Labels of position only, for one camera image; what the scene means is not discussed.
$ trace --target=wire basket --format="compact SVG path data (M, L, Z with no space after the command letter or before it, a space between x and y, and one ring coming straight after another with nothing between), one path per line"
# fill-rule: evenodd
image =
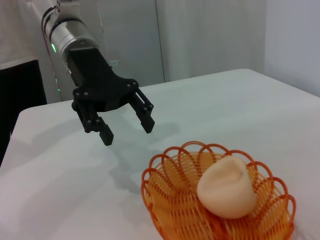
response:
M186 150L195 146L200 150ZM246 167L257 205L245 217L226 219L210 213L200 203L197 184L212 164L234 154L248 159ZM286 184L247 153L218 144L190 141L155 155L142 174L141 195L165 240L288 240L294 230L296 201L288 194Z

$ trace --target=soft peach-colored object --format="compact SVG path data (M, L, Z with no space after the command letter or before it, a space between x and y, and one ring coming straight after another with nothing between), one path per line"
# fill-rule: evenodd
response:
M206 209L226 219L242 218L257 205L246 164L236 156L226 156L210 166L196 192Z
M210 166L239 155L247 163L256 207L245 217L218 217L199 201L198 182ZM164 240L290 240L295 228L296 201L284 181L241 150L199 141L172 146L150 160L141 180L143 202Z

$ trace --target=white wall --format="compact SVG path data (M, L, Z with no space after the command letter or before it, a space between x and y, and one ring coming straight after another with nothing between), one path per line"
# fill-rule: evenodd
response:
M36 59L16 0L0 1L0 70Z
M266 0L156 0L165 81L263 72Z
M268 0L265 73L320 96L320 1Z

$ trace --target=basket rim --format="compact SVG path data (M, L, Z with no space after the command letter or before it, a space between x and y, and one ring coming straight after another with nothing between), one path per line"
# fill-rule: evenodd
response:
M189 152L185 148L190 145L198 145L198 146L201 146L202 148L200 149L199 152ZM222 149L225 151L225 153L213 152L213 150L211 148ZM158 172L158 170L153 167L153 163L155 162L156 159L161 158L161 163L159 163L159 164L161 164L161 167L163 167L165 164L165 159L167 161L169 161L171 158L173 158L173 157L170 157L167 155L167 153L169 153L170 151L173 151L173 150L178 151L178 154L176 155L178 162L181 161L181 153L184 153L184 154L190 156L193 163L196 163L196 164L200 163L200 157L201 157L202 153L210 153L210 154L212 154L212 156L213 155L220 155L221 158L223 158L223 156L226 157L226 156L232 156L233 154L241 154L249 160L249 163L246 164L247 168L253 167L256 172L256 177L253 182L253 185L255 185L256 181L258 180L258 174L259 174L258 166L264 168L269 175L269 177L265 177L265 176L264 177L267 180L271 181L271 187L273 189L272 192L274 193L275 182L280 183L280 185L283 188L284 195L280 195L279 199L285 199L285 208L287 210L288 210L289 201L291 201L291 203L292 203L291 217L288 222L289 229L288 229L287 235L285 236L284 239L288 240L291 237L291 235L294 231L294 228L295 228L294 218L296 215L297 204L296 204L295 198L288 193L288 188L282 179L280 179L279 177L273 176L271 170L268 168L268 166L266 164L259 162L259 161L255 161L248 153L246 153L242 150L236 150L236 149L235 150L228 150L226 147L224 147L220 144L216 144L216 143L204 144L200 141L189 141L189 142L186 142L185 144L183 144L181 147L172 146L172 147L169 147L166 150L164 150L163 153L153 156L149 162L148 168L146 168L143 171L142 176L141 176L140 190L141 190L141 196L142 196L143 203L144 203L145 207L147 208L147 210L149 211L150 217L152 219L152 222L153 222L155 228L157 229L157 231L159 232L159 234L162 236L163 239L169 240L169 238L166 236L166 233L162 229L157 216L153 212L153 203L152 202L150 204L147 203L146 195L148 195L149 197L152 197L150 191L148 190L149 179L150 179L150 176L152 173Z

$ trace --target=robotic arm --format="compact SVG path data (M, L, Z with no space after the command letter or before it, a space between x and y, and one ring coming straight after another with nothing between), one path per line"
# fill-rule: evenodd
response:
M108 112L130 104L141 125L150 133L155 125L153 105L134 79L117 76L100 53L94 38L80 17L79 0L57 0L45 7L44 0L33 0L36 14L42 13L41 29L61 64L65 64L77 86L73 90L72 108L77 112L86 133L100 132L106 146L114 135L97 112Z

